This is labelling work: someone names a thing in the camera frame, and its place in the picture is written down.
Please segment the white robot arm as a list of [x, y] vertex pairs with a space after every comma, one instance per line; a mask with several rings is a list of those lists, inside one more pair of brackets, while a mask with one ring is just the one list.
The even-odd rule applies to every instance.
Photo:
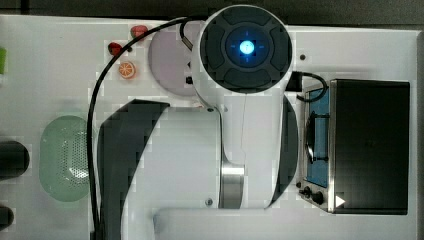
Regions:
[[198, 107], [136, 99], [103, 122], [94, 240], [154, 240], [167, 210], [269, 210], [297, 164], [292, 55], [284, 23], [263, 8], [210, 16], [191, 50]]

